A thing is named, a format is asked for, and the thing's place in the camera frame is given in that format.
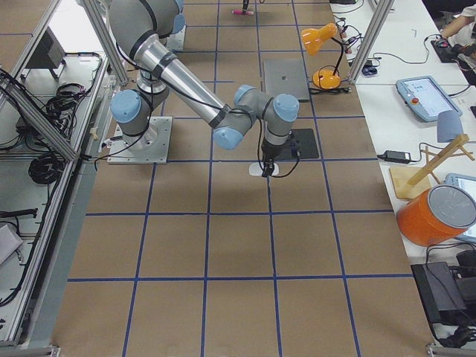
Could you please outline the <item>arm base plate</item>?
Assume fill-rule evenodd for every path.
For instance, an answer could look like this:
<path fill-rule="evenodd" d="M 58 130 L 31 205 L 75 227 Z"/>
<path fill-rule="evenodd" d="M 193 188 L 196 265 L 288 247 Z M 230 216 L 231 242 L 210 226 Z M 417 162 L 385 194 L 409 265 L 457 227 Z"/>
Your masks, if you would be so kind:
<path fill-rule="evenodd" d="M 166 47 L 173 52 L 182 52 L 184 50 L 184 41 L 187 26 L 184 26 L 178 33 L 171 34 L 167 40 Z"/>
<path fill-rule="evenodd" d="M 132 145 L 134 139 L 123 136 L 117 124 L 115 135 L 121 139 L 113 141 L 110 146 L 109 164 L 166 164 L 172 132 L 173 118 L 170 116 L 152 116 L 149 129 L 144 136 Z"/>

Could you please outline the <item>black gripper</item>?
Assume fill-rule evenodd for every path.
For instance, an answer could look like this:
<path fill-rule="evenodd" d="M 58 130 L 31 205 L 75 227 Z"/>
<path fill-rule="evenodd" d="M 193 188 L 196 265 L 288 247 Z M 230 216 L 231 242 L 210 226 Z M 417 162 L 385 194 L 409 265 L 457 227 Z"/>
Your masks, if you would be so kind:
<path fill-rule="evenodd" d="M 291 160 L 300 156 L 300 147 L 293 133 L 289 134 L 283 145 L 270 143 L 266 138 L 261 143 L 263 169 L 261 176 L 267 178 L 274 173 L 274 161 Z"/>

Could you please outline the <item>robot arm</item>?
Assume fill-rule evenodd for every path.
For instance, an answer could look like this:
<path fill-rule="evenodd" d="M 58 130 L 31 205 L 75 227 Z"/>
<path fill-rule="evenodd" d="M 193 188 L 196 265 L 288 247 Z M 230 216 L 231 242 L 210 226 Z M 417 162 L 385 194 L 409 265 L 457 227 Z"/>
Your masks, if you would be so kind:
<path fill-rule="evenodd" d="M 242 85 L 234 105 L 222 102 L 169 49 L 165 42 L 185 24 L 182 1 L 113 1 L 109 8 L 118 47 L 137 67 L 174 91 L 212 129 L 215 144 L 235 149 L 260 122 L 264 136 L 258 165 L 263 177 L 275 177 L 275 159 L 285 147 L 300 104 L 290 94 L 271 96 Z"/>

